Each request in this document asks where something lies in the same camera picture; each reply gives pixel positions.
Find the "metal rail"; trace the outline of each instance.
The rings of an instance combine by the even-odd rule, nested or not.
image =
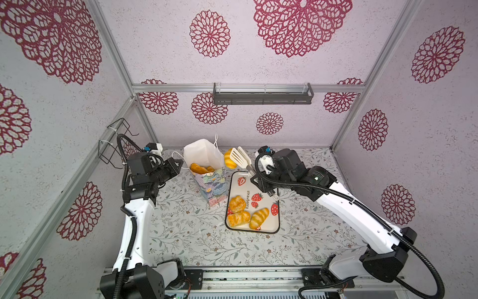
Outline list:
[[[357,92],[365,85],[311,84],[317,92]],[[134,92],[213,92],[214,83],[210,84],[133,84]],[[304,92],[306,84],[219,84],[218,92]]]

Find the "wall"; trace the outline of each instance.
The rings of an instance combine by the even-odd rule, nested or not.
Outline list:
[[[361,84],[404,2],[99,1],[132,81],[149,84]],[[215,133],[223,146],[328,146],[355,94],[316,94],[299,107],[217,107],[210,94],[141,97],[166,146]]]
[[[425,2],[337,150],[354,194],[417,231],[447,298],[476,296],[477,13],[476,1]],[[434,292],[414,255],[404,271]]]
[[[149,140],[136,109],[125,117],[139,146]],[[111,154],[111,148],[105,155]],[[119,154],[112,162],[120,166]],[[106,267],[114,264],[124,225],[120,190],[122,169],[100,162],[83,191],[40,253],[36,268],[21,286],[20,298],[92,298]]]
[[[1,276],[128,94],[83,2],[0,0],[0,21]]]

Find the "white paper bag handle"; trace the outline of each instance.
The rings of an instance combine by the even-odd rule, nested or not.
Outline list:
[[[174,153],[176,153],[176,154],[180,155],[180,157],[181,157],[181,158],[183,158],[183,161],[184,161],[184,157],[183,157],[183,155],[182,155],[182,154],[180,154],[180,153],[178,153],[177,151],[174,151],[174,152],[172,152],[172,153],[171,153],[171,158],[173,158],[173,154],[174,154]]]
[[[219,147],[217,146],[217,134],[214,136],[214,145],[216,146],[217,151],[222,155],[221,151],[219,150]]]

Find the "white spatula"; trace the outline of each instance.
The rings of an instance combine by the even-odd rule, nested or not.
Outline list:
[[[250,159],[249,157],[246,155],[244,156],[240,150],[238,150],[237,148],[233,147],[232,148],[232,151],[231,151],[231,155],[229,156],[231,158],[232,161],[234,161],[234,163],[236,163],[239,167],[241,168],[245,168],[249,171],[249,173],[254,176],[256,174],[256,172],[254,171],[254,169],[252,168],[252,166],[250,165]]]

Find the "white tray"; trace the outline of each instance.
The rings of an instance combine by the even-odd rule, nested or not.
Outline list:
[[[269,209],[269,216],[267,216],[266,221],[259,227],[259,230],[252,230],[249,227],[249,223],[235,226],[230,228],[228,226],[227,218],[228,218],[228,210],[226,209],[226,216],[224,222],[226,223],[226,227],[233,231],[244,231],[244,232],[254,232],[254,233],[276,233],[280,228],[280,211],[279,211],[279,201],[267,195],[267,193],[261,192],[256,185],[250,182],[252,176],[249,172],[238,171],[232,174],[231,177],[231,187],[229,188],[229,199],[228,199],[228,207],[229,207],[229,200],[231,198],[240,195],[246,201],[246,211],[250,213],[251,217],[255,211],[258,211],[262,208]],[[262,199],[259,201],[253,201],[252,197],[255,194],[262,195]],[[258,206],[255,208],[252,206],[252,203],[256,202]],[[277,205],[277,214],[272,214],[272,205]]]

